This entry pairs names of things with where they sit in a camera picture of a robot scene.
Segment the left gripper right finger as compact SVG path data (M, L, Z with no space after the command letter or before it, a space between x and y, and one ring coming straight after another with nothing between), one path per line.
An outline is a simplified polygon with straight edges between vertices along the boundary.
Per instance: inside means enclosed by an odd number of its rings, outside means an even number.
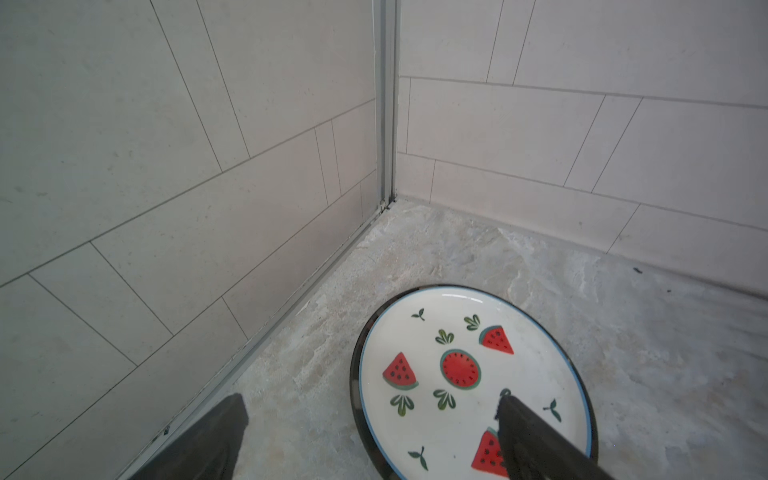
M500 398L496 420L510 479L612 479L517 397Z

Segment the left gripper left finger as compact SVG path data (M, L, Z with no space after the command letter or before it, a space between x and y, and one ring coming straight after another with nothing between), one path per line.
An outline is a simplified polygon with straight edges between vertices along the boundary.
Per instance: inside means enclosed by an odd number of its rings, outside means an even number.
M242 395L229 395L132 479L232 479L248 422Z

